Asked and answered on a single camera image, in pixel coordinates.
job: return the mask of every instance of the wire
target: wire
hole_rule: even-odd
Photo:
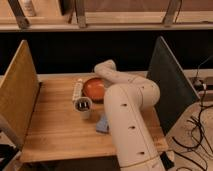
[[[213,58],[213,55],[210,55],[208,58],[206,58],[203,62],[201,62],[198,67],[197,67],[197,71],[196,71],[196,74],[195,74],[195,77],[192,81],[192,84],[195,85],[195,82],[197,81],[197,77],[198,77],[198,73],[199,73],[199,70],[200,70],[200,67],[205,64],[206,62],[208,62],[210,59]]]
[[[176,171],[179,171],[181,169],[186,169],[186,170],[189,170],[189,171],[193,171],[192,169],[190,169],[189,167],[185,167],[185,166],[182,166],[182,167],[179,167],[176,169]]]
[[[201,122],[203,111],[205,111],[205,110],[208,109],[208,108],[213,107],[213,104],[208,105],[208,106],[205,106],[205,105],[203,104],[203,103],[204,103],[204,98],[205,98],[205,96],[206,96],[207,87],[206,87],[206,84],[203,83],[203,82],[202,82],[202,85],[203,85],[203,91],[204,91],[204,93],[203,93],[203,95],[202,95],[202,97],[201,97],[201,99],[200,99],[200,111],[199,111],[199,113],[198,113],[198,116],[197,116],[197,117],[191,116],[190,119],[187,120],[187,122],[189,122],[189,123],[191,123],[191,124],[194,125],[194,127],[191,129],[190,133],[191,133],[191,138],[196,142],[196,144],[195,144],[194,146],[187,146],[187,145],[184,145],[184,144],[180,143],[179,141],[177,141],[177,139],[175,139],[175,137],[172,137],[172,139],[174,140],[174,142],[175,142],[176,144],[178,144],[179,146],[181,146],[181,147],[183,147],[183,148],[185,148],[185,149],[187,150],[187,151],[185,151],[185,152],[183,152],[183,153],[194,152],[197,156],[199,156],[199,157],[204,161],[204,163],[205,163],[205,168],[204,168],[203,166],[201,166],[199,163],[197,163],[197,162],[195,162],[194,160],[190,159],[189,157],[184,156],[183,153],[174,151],[175,154],[177,154],[177,155],[179,155],[180,157],[182,157],[182,158],[184,158],[184,159],[186,159],[186,160],[189,160],[190,162],[194,163],[195,165],[197,165],[197,166],[198,166],[200,169],[202,169],[203,171],[207,171],[207,169],[208,169],[208,163],[207,163],[207,161],[206,161],[206,160],[204,159],[204,157],[202,157],[201,154],[199,154],[196,150],[198,149],[198,147],[201,147],[201,148],[204,150],[205,154],[206,154],[208,157],[210,157],[210,158],[213,157],[213,148],[212,148],[210,142],[208,141],[208,139],[207,139],[207,137],[206,137],[206,135],[205,135],[205,129],[204,129],[204,126],[202,125],[202,122]],[[194,131],[197,130],[197,129],[199,130],[199,138],[198,138],[198,139],[194,136]],[[206,144],[207,144],[208,148],[210,149],[211,154],[210,154],[210,153],[208,152],[208,150],[203,146],[203,144],[202,144],[202,141],[203,141],[203,140],[206,141]],[[186,167],[186,168],[185,168],[185,167],[180,167],[180,168],[178,168],[177,170],[180,170],[181,168],[190,170],[190,168],[188,168],[188,167]]]
[[[179,5],[178,13],[175,17],[175,23],[177,22],[177,19],[179,17],[179,14],[180,14],[180,11],[181,11],[181,8],[182,8],[182,4],[183,4],[183,0],[179,0],[179,1],[180,1],[180,5]]]
[[[193,164],[195,164],[196,166],[198,166],[201,170],[206,171],[206,169],[201,166],[199,163],[195,162],[194,160],[190,159],[189,157],[184,156],[183,154],[178,153],[177,151],[174,151],[175,154],[177,154],[178,156],[192,162]]]

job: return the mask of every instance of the wooden tabletop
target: wooden tabletop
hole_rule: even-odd
[[[81,77],[84,81],[93,76]],[[42,81],[22,149],[21,162],[77,159],[116,155],[110,134],[96,132],[104,113],[103,104],[92,106],[89,120],[82,120],[72,103],[73,86],[79,76],[54,77]],[[157,150],[168,149],[153,108],[142,112]]]

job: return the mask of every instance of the dark panel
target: dark panel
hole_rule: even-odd
[[[160,100],[155,108],[167,134],[184,110],[199,101],[199,95],[162,37],[156,41],[147,77],[160,88]]]

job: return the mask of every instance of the orange bowl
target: orange bowl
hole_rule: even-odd
[[[103,101],[104,84],[101,78],[91,78],[84,83],[83,93],[92,101]]]

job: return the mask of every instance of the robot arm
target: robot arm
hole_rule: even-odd
[[[104,108],[122,171],[163,171],[153,140],[140,109],[154,106],[160,96],[151,80],[118,72],[113,61],[95,67],[111,83],[105,92]]]

